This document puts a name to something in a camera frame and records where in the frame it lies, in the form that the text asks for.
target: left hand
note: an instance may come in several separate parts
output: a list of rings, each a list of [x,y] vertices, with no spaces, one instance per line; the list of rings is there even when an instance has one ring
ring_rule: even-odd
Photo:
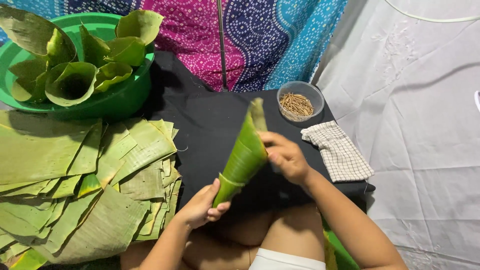
[[[217,221],[230,208],[230,202],[224,202],[212,208],[220,181],[216,178],[213,184],[203,187],[190,201],[174,216],[190,229],[196,229],[209,221]]]

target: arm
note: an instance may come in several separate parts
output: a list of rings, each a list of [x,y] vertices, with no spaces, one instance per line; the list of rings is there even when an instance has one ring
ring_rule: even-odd
[[[395,246],[352,201],[312,169],[300,148],[283,136],[260,133],[268,158],[292,183],[303,185],[342,245],[362,269],[406,270]]]
[[[219,189],[220,181],[215,179],[212,185],[204,187],[191,198],[167,225],[139,270],[178,269],[192,229],[218,220],[230,208],[229,202],[211,208]]]

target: banana leaf cone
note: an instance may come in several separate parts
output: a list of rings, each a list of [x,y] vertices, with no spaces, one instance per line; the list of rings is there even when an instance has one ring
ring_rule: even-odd
[[[267,162],[265,146],[257,133],[267,131],[262,104],[261,98],[250,103],[227,165],[219,174],[220,190],[213,202],[214,208],[231,200]]]

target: stack of banana leaves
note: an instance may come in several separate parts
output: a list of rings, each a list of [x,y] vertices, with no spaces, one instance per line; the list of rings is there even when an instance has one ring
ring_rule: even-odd
[[[0,260],[10,269],[106,258],[175,214],[173,123],[61,122],[0,111]]]

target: bandhani fabric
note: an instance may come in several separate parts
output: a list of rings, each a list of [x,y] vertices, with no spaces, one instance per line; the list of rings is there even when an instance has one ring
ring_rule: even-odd
[[[0,0],[47,19],[70,13],[127,15],[135,9],[165,17],[156,47],[168,50],[212,89],[222,88],[216,0]],[[308,82],[347,0],[222,0],[230,91]],[[0,29],[0,43],[7,37]]]

